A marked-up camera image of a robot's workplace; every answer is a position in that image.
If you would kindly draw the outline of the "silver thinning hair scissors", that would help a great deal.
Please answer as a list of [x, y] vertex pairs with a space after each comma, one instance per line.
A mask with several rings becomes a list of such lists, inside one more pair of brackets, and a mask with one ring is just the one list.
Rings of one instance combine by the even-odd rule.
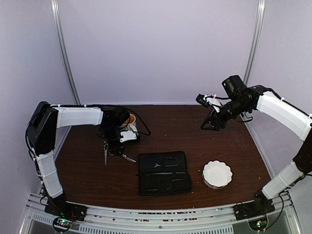
[[129, 161], [131, 163], [136, 163], [137, 162], [133, 158], [125, 155], [125, 153], [122, 150], [110, 150], [109, 151], [109, 155], [110, 156], [120, 156], [120, 157], [124, 158], [125, 160], [127, 160], [127, 161]]

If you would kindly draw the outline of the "black zippered tool case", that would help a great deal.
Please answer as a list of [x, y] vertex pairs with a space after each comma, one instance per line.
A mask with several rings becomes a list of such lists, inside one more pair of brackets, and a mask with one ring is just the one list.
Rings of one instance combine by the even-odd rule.
[[[177, 166], [153, 168], [153, 158], [172, 157]], [[138, 193], [140, 196], [173, 195], [192, 190], [187, 158], [183, 151], [138, 155]]]

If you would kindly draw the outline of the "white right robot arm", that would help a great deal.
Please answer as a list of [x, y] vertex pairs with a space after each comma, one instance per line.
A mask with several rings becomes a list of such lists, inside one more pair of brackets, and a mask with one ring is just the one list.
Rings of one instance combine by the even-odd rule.
[[302, 142], [290, 163], [254, 194], [250, 211], [260, 215], [273, 198], [311, 173], [312, 116], [287, 102], [272, 88], [247, 86], [238, 75], [228, 77], [221, 85], [227, 95], [226, 103], [222, 104], [222, 98], [217, 95], [199, 94], [195, 99], [201, 106], [210, 108], [200, 126], [202, 130], [222, 130], [229, 120], [256, 111], [285, 127]]

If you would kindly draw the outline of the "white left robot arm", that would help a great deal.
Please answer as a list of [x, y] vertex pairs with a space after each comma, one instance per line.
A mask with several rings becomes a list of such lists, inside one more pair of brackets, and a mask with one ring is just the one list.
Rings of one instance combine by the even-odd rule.
[[52, 105], [42, 101], [35, 109], [25, 131], [29, 151], [39, 170], [51, 208], [59, 216], [70, 212], [70, 205], [59, 198], [63, 188], [59, 181], [54, 160], [57, 129], [81, 125], [99, 126], [99, 136], [104, 141], [104, 156], [121, 156], [124, 146], [120, 127], [130, 118], [130, 113], [121, 106], [103, 105]]

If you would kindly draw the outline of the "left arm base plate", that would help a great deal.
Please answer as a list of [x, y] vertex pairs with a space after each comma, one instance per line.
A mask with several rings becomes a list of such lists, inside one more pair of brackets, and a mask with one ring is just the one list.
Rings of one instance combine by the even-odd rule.
[[48, 201], [44, 211], [48, 214], [64, 217], [73, 221], [84, 221], [87, 213], [87, 207], [68, 202]]

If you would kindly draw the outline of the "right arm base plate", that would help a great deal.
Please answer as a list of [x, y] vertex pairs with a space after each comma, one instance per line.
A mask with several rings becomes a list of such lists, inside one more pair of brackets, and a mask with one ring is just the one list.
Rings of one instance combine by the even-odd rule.
[[250, 219], [258, 216], [264, 216], [267, 213], [275, 211], [274, 205], [266, 205], [264, 207], [256, 206], [254, 201], [247, 203], [237, 203], [233, 206], [234, 215], [237, 221]]

